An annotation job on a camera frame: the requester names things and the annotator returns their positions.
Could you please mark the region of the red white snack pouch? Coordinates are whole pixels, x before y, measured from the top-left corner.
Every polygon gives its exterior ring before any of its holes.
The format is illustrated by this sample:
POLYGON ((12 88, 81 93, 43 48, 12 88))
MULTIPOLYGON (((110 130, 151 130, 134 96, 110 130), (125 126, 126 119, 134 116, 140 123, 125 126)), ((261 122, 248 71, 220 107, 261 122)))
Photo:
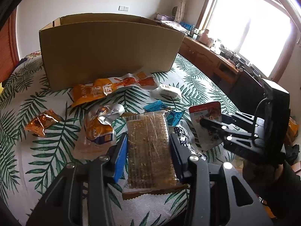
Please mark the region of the red white snack pouch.
POLYGON ((222 121, 220 102, 215 101, 191 106, 189 115, 202 151, 208 151, 222 143, 217 129, 211 127, 213 122, 222 121))

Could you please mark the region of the white black text snack bag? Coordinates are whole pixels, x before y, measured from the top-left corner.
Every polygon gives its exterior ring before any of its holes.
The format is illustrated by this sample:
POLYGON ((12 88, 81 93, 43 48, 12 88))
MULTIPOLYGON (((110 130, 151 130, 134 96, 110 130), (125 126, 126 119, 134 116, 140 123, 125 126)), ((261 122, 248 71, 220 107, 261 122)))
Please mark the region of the white black text snack bag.
POLYGON ((202 155, 195 144, 194 134, 184 119, 181 119, 173 128, 173 132, 178 136, 180 144, 187 147, 193 155, 197 155, 198 157, 202 155))

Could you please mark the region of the silver orange snack pouch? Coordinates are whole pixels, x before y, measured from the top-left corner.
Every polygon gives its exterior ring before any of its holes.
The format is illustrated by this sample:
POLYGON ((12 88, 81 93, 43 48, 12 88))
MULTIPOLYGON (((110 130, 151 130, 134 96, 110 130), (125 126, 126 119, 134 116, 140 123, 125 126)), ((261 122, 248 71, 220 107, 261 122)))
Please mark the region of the silver orange snack pouch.
POLYGON ((121 104, 94 105, 84 117, 73 157, 94 160, 105 155, 111 146, 116 145, 116 132, 112 124, 124 112, 125 108, 121 104))

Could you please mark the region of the clear brown biscuit pack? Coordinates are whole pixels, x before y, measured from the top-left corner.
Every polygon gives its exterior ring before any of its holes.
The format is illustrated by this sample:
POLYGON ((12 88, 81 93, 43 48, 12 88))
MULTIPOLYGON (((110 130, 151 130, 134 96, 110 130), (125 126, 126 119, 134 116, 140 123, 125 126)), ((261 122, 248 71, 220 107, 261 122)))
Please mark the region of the clear brown biscuit pack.
POLYGON ((144 194, 167 194, 187 188, 176 178, 169 146, 168 111, 127 116, 128 179, 124 200, 144 194))

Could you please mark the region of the white nougat candy packet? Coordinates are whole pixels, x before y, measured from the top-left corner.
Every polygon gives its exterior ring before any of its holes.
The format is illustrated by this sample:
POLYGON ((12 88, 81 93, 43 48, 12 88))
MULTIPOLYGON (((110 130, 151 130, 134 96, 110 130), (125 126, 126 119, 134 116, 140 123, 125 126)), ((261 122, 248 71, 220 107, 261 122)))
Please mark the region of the white nougat candy packet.
POLYGON ((178 100, 182 99, 182 94, 180 89, 166 84, 160 84, 159 87, 152 90, 151 93, 154 96, 160 95, 160 96, 171 97, 172 99, 178 99, 178 100))

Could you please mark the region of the long orange chicken snack bag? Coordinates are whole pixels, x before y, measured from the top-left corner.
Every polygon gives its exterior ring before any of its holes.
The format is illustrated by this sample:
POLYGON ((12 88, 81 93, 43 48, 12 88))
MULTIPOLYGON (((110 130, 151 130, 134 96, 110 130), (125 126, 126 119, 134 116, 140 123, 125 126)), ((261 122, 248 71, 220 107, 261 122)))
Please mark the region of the long orange chicken snack bag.
POLYGON ((138 87, 144 90, 155 90, 159 81, 150 73, 142 70, 127 73, 124 76, 97 79, 90 84, 78 84, 72 89, 72 107, 105 98, 125 88, 138 87))

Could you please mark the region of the leaf print bed sheet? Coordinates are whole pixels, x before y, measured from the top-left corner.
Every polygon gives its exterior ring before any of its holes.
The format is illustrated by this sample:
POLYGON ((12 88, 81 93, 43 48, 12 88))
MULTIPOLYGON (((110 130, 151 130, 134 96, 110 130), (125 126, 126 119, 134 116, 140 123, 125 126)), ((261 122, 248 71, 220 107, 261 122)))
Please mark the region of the leaf print bed sheet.
MULTIPOLYGON (((26 225, 48 186, 71 161, 84 115, 94 104, 122 104, 126 112, 143 113, 144 106, 162 99, 175 111, 184 111, 195 143, 201 149, 190 120, 189 107, 218 101, 223 114, 239 111, 204 73, 179 54, 171 71, 154 73, 160 83, 178 88, 182 99, 152 96, 139 87, 121 89, 105 99, 71 107, 71 90, 51 92, 40 52, 22 59, 1 93, 1 198, 15 219, 26 225), (58 124, 38 137, 24 127, 45 110, 61 117, 58 124)), ((128 178, 127 162, 117 184, 109 185, 109 198, 117 225, 164 225, 186 208, 189 190, 162 195, 141 195, 124 201, 122 189, 128 178)))

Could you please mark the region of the blue foil candy packet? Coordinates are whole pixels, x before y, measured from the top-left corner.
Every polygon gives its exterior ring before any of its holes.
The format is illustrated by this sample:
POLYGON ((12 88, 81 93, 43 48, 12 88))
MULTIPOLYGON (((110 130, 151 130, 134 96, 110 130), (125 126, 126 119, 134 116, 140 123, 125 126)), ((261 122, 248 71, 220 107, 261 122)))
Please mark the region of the blue foil candy packet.
POLYGON ((143 108, 145 112, 155 112, 155 111, 167 110, 168 106, 164 104, 161 100, 156 100, 155 102, 147 104, 143 108))

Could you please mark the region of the small orange foil packet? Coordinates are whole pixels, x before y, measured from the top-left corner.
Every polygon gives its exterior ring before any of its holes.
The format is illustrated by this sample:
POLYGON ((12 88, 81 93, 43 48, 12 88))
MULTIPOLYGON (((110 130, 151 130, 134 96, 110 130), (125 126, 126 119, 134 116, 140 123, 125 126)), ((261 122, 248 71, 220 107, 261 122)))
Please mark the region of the small orange foil packet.
POLYGON ((24 130, 32 132, 39 137, 45 137, 45 130, 60 121, 61 118, 53 110, 46 110, 33 118, 24 127, 24 130))

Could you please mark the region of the pink bottle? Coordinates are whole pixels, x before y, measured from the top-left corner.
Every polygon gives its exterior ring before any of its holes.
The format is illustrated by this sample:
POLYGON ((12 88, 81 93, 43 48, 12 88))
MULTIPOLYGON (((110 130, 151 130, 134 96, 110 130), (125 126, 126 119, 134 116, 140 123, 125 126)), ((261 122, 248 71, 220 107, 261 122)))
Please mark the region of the pink bottle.
POLYGON ((199 36, 199 42, 201 42, 204 45, 207 45, 208 42, 209 42, 208 33, 209 33, 209 30, 208 29, 204 29, 204 31, 199 36))

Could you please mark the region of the stack of papers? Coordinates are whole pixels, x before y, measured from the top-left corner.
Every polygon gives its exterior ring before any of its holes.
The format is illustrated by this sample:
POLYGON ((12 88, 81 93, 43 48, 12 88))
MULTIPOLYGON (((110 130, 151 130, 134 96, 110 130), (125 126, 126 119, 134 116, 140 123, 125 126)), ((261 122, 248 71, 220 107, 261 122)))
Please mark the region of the stack of papers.
POLYGON ((183 32, 183 33, 188 33, 189 31, 187 29, 185 29, 184 27, 182 27, 179 23, 175 22, 175 21, 161 21, 162 24, 169 26, 177 31, 183 32))

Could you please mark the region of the brown cardboard box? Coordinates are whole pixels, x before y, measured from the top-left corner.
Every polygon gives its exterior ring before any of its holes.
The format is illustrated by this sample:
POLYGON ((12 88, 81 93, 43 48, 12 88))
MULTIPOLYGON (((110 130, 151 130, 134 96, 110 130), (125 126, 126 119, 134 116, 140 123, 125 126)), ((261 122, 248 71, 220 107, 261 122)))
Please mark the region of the brown cardboard box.
POLYGON ((169 71, 184 36, 145 17, 82 13, 49 23, 39 43, 50 88, 59 91, 140 69, 169 71))

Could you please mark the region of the wooden wardrobe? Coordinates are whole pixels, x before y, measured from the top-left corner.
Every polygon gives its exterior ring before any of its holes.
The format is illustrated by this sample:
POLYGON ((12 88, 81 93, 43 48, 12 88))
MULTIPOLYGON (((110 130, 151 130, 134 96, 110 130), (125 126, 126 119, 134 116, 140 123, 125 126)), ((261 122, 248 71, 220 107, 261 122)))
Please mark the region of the wooden wardrobe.
POLYGON ((16 10, 15 9, 0 33, 0 80, 5 81, 16 68, 19 62, 17 43, 16 43, 16 10))

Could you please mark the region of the window with wooden frame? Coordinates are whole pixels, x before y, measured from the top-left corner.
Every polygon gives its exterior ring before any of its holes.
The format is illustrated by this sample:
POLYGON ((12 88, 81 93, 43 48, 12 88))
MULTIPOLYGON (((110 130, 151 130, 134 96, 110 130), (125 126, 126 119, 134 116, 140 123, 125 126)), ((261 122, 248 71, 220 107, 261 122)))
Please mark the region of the window with wooden frame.
POLYGON ((297 27, 276 0, 204 0, 196 27, 279 81, 292 57, 297 27))

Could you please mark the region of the white wall switch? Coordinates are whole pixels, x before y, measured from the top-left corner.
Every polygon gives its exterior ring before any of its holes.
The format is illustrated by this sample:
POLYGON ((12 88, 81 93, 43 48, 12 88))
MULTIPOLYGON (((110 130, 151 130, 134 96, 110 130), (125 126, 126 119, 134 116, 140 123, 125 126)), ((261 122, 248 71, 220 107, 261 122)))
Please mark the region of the white wall switch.
POLYGON ((118 10, 119 11, 128 11, 128 7, 126 7, 126 6, 119 6, 118 10))

